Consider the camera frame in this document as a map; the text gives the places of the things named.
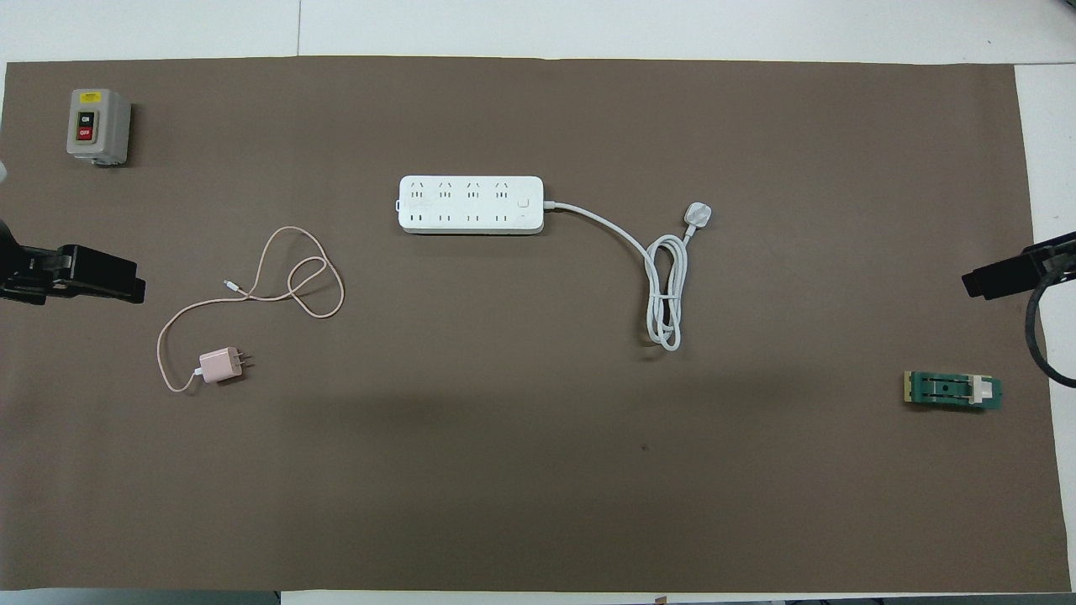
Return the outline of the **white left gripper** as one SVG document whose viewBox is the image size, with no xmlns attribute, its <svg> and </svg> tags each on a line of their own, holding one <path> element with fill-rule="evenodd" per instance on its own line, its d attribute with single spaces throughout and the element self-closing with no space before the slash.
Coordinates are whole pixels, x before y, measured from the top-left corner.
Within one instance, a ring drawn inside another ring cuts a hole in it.
<svg viewBox="0 0 1076 605">
<path fill-rule="evenodd" d="M 145 302 L 146 280 L 137 277 L 134 261 L 125 261 L 85 245 L 62 245 L 47 261 L 47 271 L 56 281 L 42 292 L 18 286 L 19 273 L 29 268 L 32 255 L 14 238 L 1 221 L 1 298 L 43 306 L 47 297 L 100 297 L 141 305 Z"/>
</svg>

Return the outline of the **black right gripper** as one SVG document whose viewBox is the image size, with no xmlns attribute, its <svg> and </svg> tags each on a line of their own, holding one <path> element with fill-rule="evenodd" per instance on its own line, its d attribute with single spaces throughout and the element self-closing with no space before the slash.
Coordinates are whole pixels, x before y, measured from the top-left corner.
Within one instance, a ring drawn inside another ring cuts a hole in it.
<svg viewBox="0 0 1076 605">
<path fill-rule="evenodd" d="M 1073 280 L 1075 233 L 1044 240 L 1010 258 L 979 267 L 963 275 L 962 283 L 969 297 L 993 300 L 1032 291 L 1043 276 L 1050 273 L 1057 273 L 1057 280 Z"/>
</svg>

